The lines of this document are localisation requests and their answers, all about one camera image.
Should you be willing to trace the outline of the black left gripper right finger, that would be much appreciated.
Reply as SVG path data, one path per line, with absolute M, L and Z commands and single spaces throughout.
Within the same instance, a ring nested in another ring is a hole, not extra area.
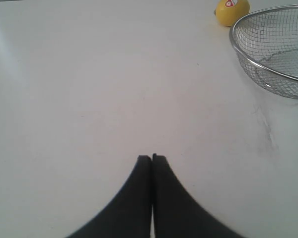
M 152 156 L 153 220 L 156 238 L 239 238 L 182 186 L 163 155 Z

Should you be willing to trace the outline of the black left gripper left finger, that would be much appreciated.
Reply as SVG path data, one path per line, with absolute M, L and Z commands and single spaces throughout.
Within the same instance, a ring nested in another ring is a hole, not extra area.
M 149 238 L 151 216 L 151 158 L 141 155 L 108 205 L 69 237 Z

